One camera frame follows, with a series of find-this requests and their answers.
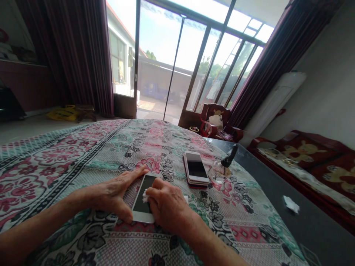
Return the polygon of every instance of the white air conditioner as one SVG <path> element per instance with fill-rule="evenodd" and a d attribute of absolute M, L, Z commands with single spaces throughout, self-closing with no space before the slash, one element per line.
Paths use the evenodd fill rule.
<path fill-rule="evenodd" d="M 239 141 L 241 145 L 247 147 L 254 138 L 260 136 L 306 77 L 302 72 L 289 72 L 281 76 L 244 129 L 244 137 Z"/>

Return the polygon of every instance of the white tissue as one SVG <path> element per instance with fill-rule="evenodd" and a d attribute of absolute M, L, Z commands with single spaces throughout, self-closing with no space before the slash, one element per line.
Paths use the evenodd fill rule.
<path fill-rule="evenodd" d="M 295 213 L 298 214 L 298 212 L 300 211 L 300 207 L 293 202 L 293 200 L 291 200 L 291 198 L 284 196 L 284 201 L 286 203 L 286 207 L 293 210 Z"/>
<path fill-rule="evenodd" d="M 150 196 L 146 195 L 147 189 L 143 192 L 143 203 L 147 203 L 148 202 L 148 198 Z M 189 204 L 189 197 L 188 196 L 184 196 L 184 199 L 186 200 L 186 203 Z"/>

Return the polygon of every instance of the curtain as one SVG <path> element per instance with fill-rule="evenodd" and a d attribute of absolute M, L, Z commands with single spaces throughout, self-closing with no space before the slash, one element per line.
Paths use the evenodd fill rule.
<path fill-rule="evenodd" d="M 104 0 L 16 0 L 36 52 L 51 68 L 66 103 L 114 116 Z"/>
<path fill-rule="evenodd" d="M 343 2 L 289 2 L 231 108 L 230 125 L 246 127 L 279 78 L 292 70 Z"/>

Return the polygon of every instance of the glass bottle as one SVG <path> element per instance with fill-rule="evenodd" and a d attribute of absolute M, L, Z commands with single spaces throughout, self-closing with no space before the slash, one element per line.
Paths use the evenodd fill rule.
<path fill-rule="evenodd" d="M 226 179 L 230 178 L 231 171 L 229 169 L 234 156 L 238 150 L 238 145 L 235 144 L 230 152 L 230 154 L 223 160 L 217 160 L 213 163 L 211 168 L 208 170 L 209 178 L 218 184 L 223 183 Z"/>

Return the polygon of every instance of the sky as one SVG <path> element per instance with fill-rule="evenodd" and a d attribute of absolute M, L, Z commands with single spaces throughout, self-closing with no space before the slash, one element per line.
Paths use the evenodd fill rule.
<path fill-rule="evenodd" d="M 194 11 L 197 11 L 221 23 L 224 22 L 224 19 L 228 12 L 227 6 L 224 6 L 213 0 L 170 1 L 190 8 Z M 117 14 L 117 16 L 121 19 L 125 27 L 128 29 L 129 33 L 132 36 L 135 36 L 136 1 L 108 0 L 108 2 Z M 173 65 L 181 27 L 181 16 L 173 14 L 172 18 L 168 18 L 164 14 L 164 9 L 154 6 L 155 11 L 152 11 L 144 7 L 152 7 L 150 3 L 147 3 L 144 0 L 142 0 L 142 3 L 143 7 L 141 8 L 140 17 L 139 46 L 143 51 L 149 50 L 150 52 L 153 52 L 158 61 Z M 239 31 L 243 31 L 250 19 L 250 17 L 236 10 L 233 10 L 228 26 Z M 256 20 L 254 20 L 253 23 L 255 25 L 259 24 Z M 206 26 L 200 24 L 199 29 L 197 29 L 196 27 L 193 27 L 189 24 L 191 23 L 189 23 L 188 19 L 185 19 L 176 59 L 176 67 L 193 71 Z M 257 35 L 257 38 L 266 42 L 270 37 L 272 31 L 272 27 L 265 25 L 260 30 L 259 34 Z M 210 33 L 209 35 L 204 51 L 205 58 L 212 57 L 219 36 L 216 33 L 217 31 L 215 30 L 213 34 Z M 237 41 L 237 37 L 225 33 L 214 63 L 223 65 L 225 61 L 229 58 L 231 51 L 235 48 Z M 254 65 L 258 56 L 261 53 L 261 50 L 262 49 L 257 49 L 248 68 L 251 68 Z"/>

